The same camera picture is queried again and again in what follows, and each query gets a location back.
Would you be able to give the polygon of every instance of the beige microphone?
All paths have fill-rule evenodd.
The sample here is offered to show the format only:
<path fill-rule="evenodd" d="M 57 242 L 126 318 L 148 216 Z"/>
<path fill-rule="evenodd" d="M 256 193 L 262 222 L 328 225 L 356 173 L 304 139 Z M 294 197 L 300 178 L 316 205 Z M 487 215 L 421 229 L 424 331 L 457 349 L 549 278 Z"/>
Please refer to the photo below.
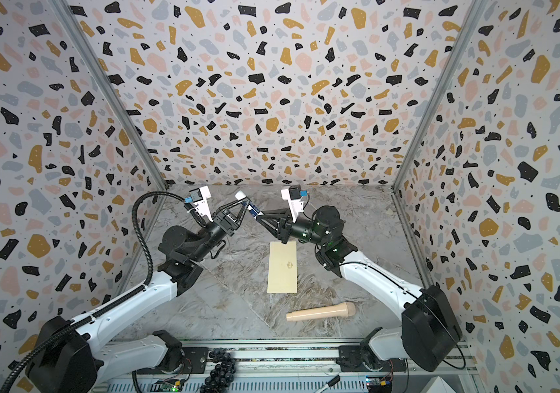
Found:
<path fill-rule="evenodd" d="M 330 318 L 333 316 L 349 317 L 356 314 L 354 303 L 344 302 L 335 306 L 311 308 L 286 314 L 287 321 L 305 321 L 308 319 Z"/>

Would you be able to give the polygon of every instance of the marble floor tile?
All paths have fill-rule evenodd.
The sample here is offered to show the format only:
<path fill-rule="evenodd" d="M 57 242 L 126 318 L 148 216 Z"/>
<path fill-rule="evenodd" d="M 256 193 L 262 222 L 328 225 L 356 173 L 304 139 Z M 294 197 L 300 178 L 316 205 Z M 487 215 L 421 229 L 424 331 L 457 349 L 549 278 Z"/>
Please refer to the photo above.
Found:
<path fill-rule="evenodd" d="M 175 185 L 169 191 L 187 196 L 198 186 Z M 210 186 L 211 211 L 233 200 L 241 189 L 262 210 L 286 208 L 280 186 Z M 344 235 L 366 256 L 388 271 L 421 285 L 388 187 L 305 187 L 311 199 L 308 215 L 315 209 L 332 205 L 346 220 Z M 147 243 L 154 264 L 164 261 L 158 251 L 165 230 L 182 225 L 196 232 L 197 224 L 183 206 L 168 199 Z M 394 314 L 363 288 L 325 271 L 315 259 L 313 245 L 298 243 L 298 293 L 267 294 L 269 242 L 276 239 L 252 216 L 228 237 L 227 246 L 216 259 L 201 262 L 204 271 L 194 286 L 182 296 L 158 306 L 118 339 L 135 340 L 165 329 L 180 339 L 210 338 L 362 338 L 378 326 L 398 324 Z M 129 286 L 146 275 L 146 260 L 141 257 L 131 274 Z M 287 322 L 293 310 L 330 306 L 351 301 L 357 313 L 351 318 L 328 318 Z"/>

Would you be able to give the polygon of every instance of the marble table surface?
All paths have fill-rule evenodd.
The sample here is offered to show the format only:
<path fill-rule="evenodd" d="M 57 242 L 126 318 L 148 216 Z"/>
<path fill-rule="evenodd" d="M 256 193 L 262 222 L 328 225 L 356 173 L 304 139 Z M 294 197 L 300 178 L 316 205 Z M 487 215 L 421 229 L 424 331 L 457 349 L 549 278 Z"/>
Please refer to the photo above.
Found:
<path fill-rule="evenodd" d="M 182 197 L 197 186 L 174 185 L 169 191 Z M 242 190 L 262 210 L 287 208 L 281 186 L 210 185 L 212 212 L 234 199 Z M 407 240 L 402 232 L 388 187 L 303 187 L 310 196 L 306 213 L 332 205 L 346 220 L 345 237 L 371 260 L 398 277 L 421 286 Z M 180 202 L 168 198 L 159 213 L 147 243 L 154 264 L 164 261 L 158 251 L 162 234 L 173 225 L 193 232 L 199 227 Z M 268 294 L 269 243 L 276 239 L 247 214 L 241 228 L 227 237 L 227 246 L 216 259 L 207 256 L 200 265 L 201 276 L 180 297 L 162 304 L 123 330 L 117 340 L 137 340 L 164 329 L 175 337 L 192 339 L 236 338 L 362 338 L 378 326 L 399 324 L 394 314 L 366 290 L 326 271 L 315 259 L 312 244 L 298 243 L 298 292 Z M 141 256 L 127 288 L 146 275 Z M 293 310 L 353 302 L 357 313 L 351 318 L 328 318 L 287 322 Z"/>

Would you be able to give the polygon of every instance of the yellow envelope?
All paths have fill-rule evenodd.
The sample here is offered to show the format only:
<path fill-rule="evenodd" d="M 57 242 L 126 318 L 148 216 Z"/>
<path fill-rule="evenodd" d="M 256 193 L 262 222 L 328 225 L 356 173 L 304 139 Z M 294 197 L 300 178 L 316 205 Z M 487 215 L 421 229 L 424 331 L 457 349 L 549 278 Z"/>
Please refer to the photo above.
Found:
<path fill-rule="evenodd" d="M 298 291 L 298 249 L 295 241 L 272 241 L 269 250 L 267 293 L 294 294 Z"/>

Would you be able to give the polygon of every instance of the terrazzo wallpaper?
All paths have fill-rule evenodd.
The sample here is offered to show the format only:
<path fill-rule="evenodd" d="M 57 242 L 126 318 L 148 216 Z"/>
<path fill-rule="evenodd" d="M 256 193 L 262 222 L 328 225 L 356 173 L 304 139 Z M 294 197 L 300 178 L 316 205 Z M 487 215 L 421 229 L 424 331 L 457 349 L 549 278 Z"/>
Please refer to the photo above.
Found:
<path fill-rule="evenodd" d="M 488 391 L 560 393 L 559 0 L 488 2 L 413 164 L 399 194 Z"/>
<path fill-rule="evenodd" d="M 156 185 L 127 132 L 48 3 L 0 0 L 0 386 L 45 321 L 109 301 L 130 268 L 131 206 Z"/>
<path fill-rule="evenodd" d="M 70 2 L 174 184 L 387 184 L 464 0 Z"/>

